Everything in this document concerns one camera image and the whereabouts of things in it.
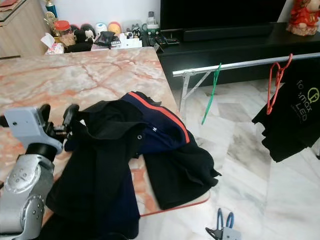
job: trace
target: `remote control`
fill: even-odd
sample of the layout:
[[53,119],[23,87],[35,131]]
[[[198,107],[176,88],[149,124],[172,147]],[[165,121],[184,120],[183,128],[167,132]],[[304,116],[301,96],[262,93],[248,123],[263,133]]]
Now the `remote control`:
[[167,43],[162,36],[155,36],[155,40],[162,48],[167,46]]
[[165,38],[165,41],[168,45],[175,45],[180,43],[177,38]]

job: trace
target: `red hanger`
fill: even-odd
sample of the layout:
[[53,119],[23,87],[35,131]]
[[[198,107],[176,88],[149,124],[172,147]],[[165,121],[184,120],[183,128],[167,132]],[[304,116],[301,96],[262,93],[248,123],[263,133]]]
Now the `red hanger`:
[[[281,67],[278,62],[275,62],[272,65],[272,67],[270,68],[269,86],[268,86],[268,102],[266,104],[266,114],[267,115],[270,115],[271,112],[272,112],[272,108],[275,105],[276,98],[277,98],[277,95],[278,95],[278,91],[279,91],[279,88],[280,88],[281,79],[282,79],[282,77],[284,75],[285,70],[289,67],[289,65],[290,65],[290,63],[292,61],[292,57],[293,57],[293,54],[290,53],[289,60],[288,60],[287,64],[284,67]],[[275,93],[274,93],[274,96],[273,96],[272,104],[270,105],[272,71],[273,71],[275,66],[278,67],[278,71],[276,72],[276,77],[275,77],[275,86],[276,86],[276,88],[275,88]]]

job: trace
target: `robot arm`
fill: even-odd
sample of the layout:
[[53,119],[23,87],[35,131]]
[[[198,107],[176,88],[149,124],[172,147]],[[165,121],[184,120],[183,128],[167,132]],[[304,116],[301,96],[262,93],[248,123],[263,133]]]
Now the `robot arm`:
[[7,176],[0,197],[0,240],[28,240],[39,236],[45,200],[54,183],[53,161],[63,150],[72,117],[79,106],[65,111],[63,124],[48,122],[50,105],[9,109],[0,124],[9,127],[22,142],[26,153],[20,155]]

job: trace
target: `printed logo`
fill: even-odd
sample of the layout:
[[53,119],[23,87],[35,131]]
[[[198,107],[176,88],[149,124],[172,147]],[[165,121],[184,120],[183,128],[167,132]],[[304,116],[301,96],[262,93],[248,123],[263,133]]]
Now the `printed logo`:
[[[296,83],[299,90],[304,89],[303,81],[299,80]],[[307,96],[301,91],[298,93],[298,103],[291,105],[292,109],[296,112],[301,122],[308,119],[308,114],[312,111],[311,104],[319,100],[320,94],[316,87],[312,87],[308,90]]]
[[308,100],[309,100],[309,102],[311,104],[315,103],[316,101],[319,100],[319,90],[318,90],[318,88],[312,87],[312,88],[309,89],[309,91],[308,91]]

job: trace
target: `white marble floor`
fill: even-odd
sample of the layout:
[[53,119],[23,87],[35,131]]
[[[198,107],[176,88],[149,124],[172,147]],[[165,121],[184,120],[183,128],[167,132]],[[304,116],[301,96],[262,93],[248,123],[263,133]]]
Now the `white marble floor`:
[[[204,125],[212,86],[186,103],[185,123],[222,173],[202,204],[141,218],[137,240],[210,240],[217,210],[235,214],[243,240],[320,239],[320,160],[315,150],[275,163],[261,144],[262,125],[251,119],[266,104],[266,80],[222,84]],[[174,91],[179,104],[180,91]]]

